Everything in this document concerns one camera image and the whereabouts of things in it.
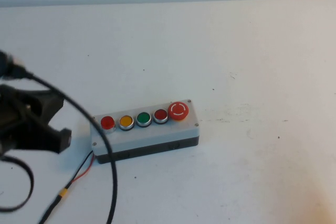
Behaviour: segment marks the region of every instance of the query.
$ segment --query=black strap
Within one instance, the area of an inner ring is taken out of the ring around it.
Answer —
[[[16,210],[20,209],[21,207],[23,207],[27,203],[29,198],[31,197],[31,195],[33,193],[33,189],[34,189],[34,175],[33,175],[32,170],[29,168],[29,166],[25,162],[15,158],[15,157],[1,156],[0,161],[13,163],[13,164],[16,164],[16,165],[20,166],[21,168],[23,168],[23,170],[25,170],[27,172],[27,174],[29,176],[29,179],[30,179],[30,190],[29,190],[28,197],[21,204],[15,206],[15,207],[0,207],[0,212],[13,212],[13,211],[16,211]]]

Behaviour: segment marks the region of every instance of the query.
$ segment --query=push button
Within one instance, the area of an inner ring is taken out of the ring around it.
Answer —
[[[134,120],[133,117],[129,115],[124,115],[120,120],[119,120],[119,128],[122,129],[123,131],[129,131],[133,129],[134,127]]]
[[[154,121],[157,124],[164,124],[168,121],[168,113],[163,109],[159,109],[154,113]]]
[[[136,117],[136,120],[137,125],[140,127],[148,127],[152,123],[152,117],[147,112],[141,112]]]
[[[100,120],[100,125],[101,127],[107,131],[107,132],[113,132],[116,129],[116,123],[114,122],[114,119],[110,116],[104,116],[101,120]]]
[[[171,119],[181,121],[189,114],[189,108],[183,102],[173,102],[168,108],[168,114]]]

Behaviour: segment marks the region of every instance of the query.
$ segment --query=black cable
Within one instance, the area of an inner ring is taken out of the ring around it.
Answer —
[[[71,180],[69,181],[69,183],[64,187],[66,190],[69,189],[69,187],[72,184],[72,181],[76,178],[77,174],[79,173],[79,171],[81,170],[81,168],[83,167],[83,165],[85,164],[86,160],[89,158],[89,156],[92,154],[93,151],[91,151],[86,158],[84,159],[84,161],[81,163],[81,165],[79,166],[79,168],[77,169],[77,171],[75,172],[75,174],[73,175],[73,177],[71,178]],[[62,199],[62,195],[57,195],[57,197],[54,199],[54,201],[50,204],[50,206],[48,207],[48,209],[45,211],[44,215],[42,216],[40,222],[38,224],[44,224],[46,222],[46,220],[49,218],[51,212],[53,211],[53,209],[58,205],[58,203],[60,203]]]
[[[33,176],[32,170],[29,168],[29,166],[25,162],[15,158],[15,157],[10,157],[10,156],[3,155],[3,156],[1,156],[0,160],[4,161],[4,162],[13,163],[13,164],[16,164],[16,165],[20,166],[22,169],[24,169],[27,172],[27,174],[29,176],[29,179],[30,179],[30,190],[29,190],[28,197],[21,204],[15,206],[15,207],[0,207],[0,212],[13,212],[13,211],[16,211],[17,209],[20,209],[21,207],[23,207],[25,205],[25,203],[27,203],[27,201],[31,197],[33,189],[34,189],[34,176]]]
[[[30,79],[30,80],[34,80],[34,81],[42,84],[43,86],[49,88],[50,90],[52,90],[53,92],[57,93],[59,96],[61,96],[62,98],[64,98],[66,101],[68,101],[80,113],[82,113],[83,116],[85,116],[85,118],[93,125],[93,127],[97,130],[97,132],[99,133],[99,135],[103,139],[104,144],[105,144],[106,149],[107,149],[107,154],[108,154],[109,161],[111,162],[112,182],[113,182],[112,202],[111,202],[110,212],[109,212],[109,216],[107,218],[107,222],[106,223],[107,224],[112,223],[112,219],[113,219],[114,211],[115,211],[115,206],[117,204],[117,190],[118,190],[117,168],[116,168],[116,162],[115,162],[115,160],[114,160],[114,158],[112,156],[111,145],[110,145],[107,137],[105,136],[103,130],[100,128],[100,126],[98,125],[98,123],[93,119],[92,116],[90,116],[90,114],[84,108],[82,108],[77,102],[75,102],[72,98],[70,98],[69,96],[67,96],[61,90],[59,90],[55,86],[51,85],[50,83],[48,83],[45,80],[43,80],[43,79],[35,76],[34,74],[32,74],[30,72],[26,72],[25,73],[25,78]]]

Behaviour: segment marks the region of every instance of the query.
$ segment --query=yellow wire connector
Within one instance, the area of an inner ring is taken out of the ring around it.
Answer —
[[[61,196],[62,198],[65,196],[65,194],[67,194],[68,189],[67,188],[63,188],[60,192],[59,192],[59,196]]]

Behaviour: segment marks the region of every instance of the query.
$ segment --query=emergency stop button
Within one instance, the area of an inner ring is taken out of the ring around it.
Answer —
[[[168,107],[168,114],[171,119],[176,121],[181,121],[186,118],[189,113],[189,108],[187,104],[183,102],[173,102]]]

